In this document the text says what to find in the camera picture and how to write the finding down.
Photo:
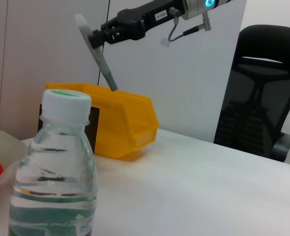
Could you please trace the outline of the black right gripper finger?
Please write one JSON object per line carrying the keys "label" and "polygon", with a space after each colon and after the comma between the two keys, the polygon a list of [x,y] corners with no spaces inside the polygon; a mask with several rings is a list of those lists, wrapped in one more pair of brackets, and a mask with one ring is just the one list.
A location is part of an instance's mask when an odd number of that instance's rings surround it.
{"label": "black right gripper finger", "polygon": [[115,44],[125,41],[126,36],[121,28],[95,30],[91,35],[91,46],[96,49],[105,43]]}
{"label": "black right gripper finger", "polygon": [[107,21],[106,23],[102,24],[100,29],[101,31],[115,31],[119,27],[117,17]]}

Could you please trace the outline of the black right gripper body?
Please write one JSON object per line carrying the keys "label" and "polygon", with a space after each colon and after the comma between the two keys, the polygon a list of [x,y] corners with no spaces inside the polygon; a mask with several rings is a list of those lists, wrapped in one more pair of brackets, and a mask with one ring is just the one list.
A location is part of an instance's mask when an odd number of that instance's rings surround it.
{"label": "black right gripper body", "polygon": [[184,13],[181,0],[153,0],[140,7],[120,11],[117,14],[120,40],[144,38],[148,30],[173,19],[168,13],[172,7]]}

